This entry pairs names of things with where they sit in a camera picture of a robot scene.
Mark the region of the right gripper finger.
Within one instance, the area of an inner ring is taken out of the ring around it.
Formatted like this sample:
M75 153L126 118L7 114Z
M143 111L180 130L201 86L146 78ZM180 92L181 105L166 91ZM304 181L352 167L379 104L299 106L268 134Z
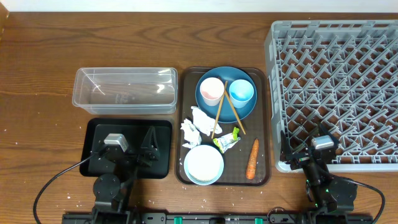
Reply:
M323 124L318 123L317 125L318 125L318 133L319 133L320 137L329 136L331 141L333 142L334 146L339 145L339 143L340 143L339 140L337 138L335 138L334 135L332 135L332 133L329 132L329 130L327 130L327 128Z
M281 136L281 147L280 147L280 161L291 162L292 161L292 150L289 145L289 141L283 131L280 132Z

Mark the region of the orange carrot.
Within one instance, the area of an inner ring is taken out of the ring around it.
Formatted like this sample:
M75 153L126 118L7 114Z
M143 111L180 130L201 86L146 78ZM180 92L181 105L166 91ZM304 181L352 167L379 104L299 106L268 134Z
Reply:
M255 177L258 152L259 152L259 140L258 138L256 138L253 142L251 153L249 155L248 164L246 167L246 178L249 180L252 180Z

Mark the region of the white tissue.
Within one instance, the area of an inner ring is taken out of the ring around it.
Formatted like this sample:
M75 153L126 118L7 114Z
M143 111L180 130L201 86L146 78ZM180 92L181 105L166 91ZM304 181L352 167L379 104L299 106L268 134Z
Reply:
M183 147L192 149L201 144L202 138L200 132L190 120L184 119L180 129L183 130L183 138L186 141L186 143L182 144Z
M223 132L221 126L215 122L215 119L206 115L199 107L192 106L192 116L193 116L193 125L199 130L201 133L210 136L214 131L215 134L221 134Z

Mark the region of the light blue bowl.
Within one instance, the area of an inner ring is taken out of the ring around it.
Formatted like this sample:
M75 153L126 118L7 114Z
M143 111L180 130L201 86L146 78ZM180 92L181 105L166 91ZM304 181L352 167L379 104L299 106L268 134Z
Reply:
M183 168L194 184L211 185L222 175L224 160L220 152L209 145L199 145L187 152Z

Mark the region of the green yellow snack wrapper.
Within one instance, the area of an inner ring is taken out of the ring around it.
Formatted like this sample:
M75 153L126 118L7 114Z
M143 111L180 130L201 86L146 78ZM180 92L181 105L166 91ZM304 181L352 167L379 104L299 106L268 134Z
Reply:
M234 127L233 132L219 138L214 138L213 143L224 154L228 149L232 148L241 138L238 136L240 129Z

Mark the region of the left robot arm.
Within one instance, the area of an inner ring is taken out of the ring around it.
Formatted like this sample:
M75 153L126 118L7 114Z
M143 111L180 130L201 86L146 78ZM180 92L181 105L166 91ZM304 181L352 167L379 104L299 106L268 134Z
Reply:
M107 135L99 157L111 161L115 167L112 173L100 175L94 183L92 223L140 223L140 214L129 211L128 204L139 169L151 167L160 158L155 127L149 128L138 149L132 149L123 134Z

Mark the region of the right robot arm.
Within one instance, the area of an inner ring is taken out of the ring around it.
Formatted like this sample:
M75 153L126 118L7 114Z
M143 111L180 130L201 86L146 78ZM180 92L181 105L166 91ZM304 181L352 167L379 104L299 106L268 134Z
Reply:
M315 208L297 215L294 222L354 223L348 213L354 209L358 186L329 172L327 164L336 157L338 140L322 124L318 124L317 130L319 136L298 153L292 152L284 132L280 132L282 160L290 164L291 170L303 170L307 197L315 203Z

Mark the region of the grey dishwasher rack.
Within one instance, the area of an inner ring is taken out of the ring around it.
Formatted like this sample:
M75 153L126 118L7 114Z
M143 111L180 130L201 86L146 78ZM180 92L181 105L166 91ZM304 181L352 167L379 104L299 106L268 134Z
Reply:
M333 172L397 170L397 21L275 21L264 44L275 167L322 124L337 138Z

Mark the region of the black tray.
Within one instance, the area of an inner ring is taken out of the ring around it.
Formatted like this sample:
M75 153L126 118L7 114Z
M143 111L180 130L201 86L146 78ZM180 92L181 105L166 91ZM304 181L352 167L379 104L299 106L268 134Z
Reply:
M88 122L85 143L81 158L86 159L104 146L104 139L110 133L123 134L129 150L139 149L149 128L155 128L157 150L160 152L158 161L151 167L141 167L138 171L140 179L163 179L169 173L169 157L172 139L172 124L166 120L93 118Z

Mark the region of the clear plastic bin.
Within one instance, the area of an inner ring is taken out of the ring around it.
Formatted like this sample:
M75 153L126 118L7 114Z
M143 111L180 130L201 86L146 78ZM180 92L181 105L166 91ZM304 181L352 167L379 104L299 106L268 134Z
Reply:
M172 67L88 67L75 77L72 103L90 114L172 114L178 72Z

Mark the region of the brown serving tray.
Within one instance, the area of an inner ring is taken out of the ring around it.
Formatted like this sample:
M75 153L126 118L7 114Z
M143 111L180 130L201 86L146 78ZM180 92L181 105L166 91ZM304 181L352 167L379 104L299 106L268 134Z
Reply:
M192 120L192 106L199 107L209 117L217 114L217 106L208 106L199 93L201 81L208 77L220 78L229 84L235 80L245 79L256 88L255 95L244 108L236 109L243 124L239 129L241 138L231 149L222 154L224 169L215 185L230 186L261 186L271 178L271 155L269 149L269 117L267 114L267 97L265 75L257 68L234 67L190 67L183 72L179 84L178 99L180 100L178 122ZM246 178L246 167L252 145L259 140L259 151L256 161L256 173L253 179Z

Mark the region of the right wooden chopstick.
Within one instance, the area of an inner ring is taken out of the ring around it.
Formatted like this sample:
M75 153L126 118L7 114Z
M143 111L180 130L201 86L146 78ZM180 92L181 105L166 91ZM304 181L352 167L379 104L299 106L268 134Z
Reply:
M228 101L228 103L229 103L229 105L230 105L230 107L231 107L231 109L233 111L233 114L235 115L235 118L236 118L236 120L237 120L237 122L238 122L238 124L239 124L239 126L240 126L240 128L242 130L242 132L246 135L246 130L245 130L245 128L244 128L244 126L243 126L243 124L242 124L242 122L241 122L241 120L240 120L240 118L239 118L239 116L238 116L238 114L237 114L237 112L235 110L235 107L234 107L234 105L233 105L233 103L232 103L232 101L231 101L231 99L230 99L230 97L229 97L229 95L228 95L226 90L224 90L224 95L227 98L227 101Z

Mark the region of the wooden chopstick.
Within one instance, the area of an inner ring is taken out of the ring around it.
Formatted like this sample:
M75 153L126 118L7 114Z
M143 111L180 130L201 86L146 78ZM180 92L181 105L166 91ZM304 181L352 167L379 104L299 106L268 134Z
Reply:
M219 120L219 117L220 117L220 113L221 113L221 109L222 109L222 105L223 105L223 101L224 101L224 95L225 95L225 91L226 91L226 87L227 86L228 86L228 81L226 80L225 83L224 83L224 87L223 87L223 93L221 95L220 102L219 102L219 105L218 105L218 111L217 111L216 118L215 118L215 124L214 124L214 127L213 127L213 132L211 134L211 139L213 139L214 136L215 136L215 131L217 129L218 120Z
M237 120L237 122L238 122L238 124L239 124L239 126L240 126L240 128L242 130L242 132L246 135L246 130L245 130L245 128L244 128L244 126L243 126L243 124L242 124L242 122L241 122L241 120L240 120L240 118L239 118L239 116L238 116L238 114L237 114L237 112L235 110L235 107L234 107L234 105L233 105L233 103L232 103L232 101L231 101L231 99L230 99L230 97L229 97L229 95L228 95L226 90L224 90L224 95L227 98L227 101L228 101L228 103L229 103L229 105L230 105L230 107L231 107L231 109L233 111L233 114L235 115L235 118L236 118L236 120Z

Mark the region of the left wooden chopstick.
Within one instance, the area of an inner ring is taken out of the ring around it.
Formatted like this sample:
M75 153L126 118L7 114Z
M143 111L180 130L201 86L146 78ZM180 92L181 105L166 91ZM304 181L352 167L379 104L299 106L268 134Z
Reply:
M223 93L221 95L220 102L219 102L219 105L218 105L218 111L217 111L216 118L215 118L215 124L214 124L214 127L213 127L213 132L211 134L211 139L213 139L214 136L215 136L215 131L217 129L218 120L219 120L219 117L220 117L220 113L221 113L221 109L222 109L222 105L223 105L223 101L224 101L224 95L225 95L225 91L226 91L226 87L227 86L228 86L228 81L226 80L225 83L224 83L224 87L223 87Z

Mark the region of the pink cup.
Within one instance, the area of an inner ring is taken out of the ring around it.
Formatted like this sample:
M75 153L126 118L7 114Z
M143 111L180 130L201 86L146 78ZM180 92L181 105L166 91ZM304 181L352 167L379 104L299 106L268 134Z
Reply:
M200 94L206 105L216 106L224 94L224 84L218 78L206 78L200 84Z

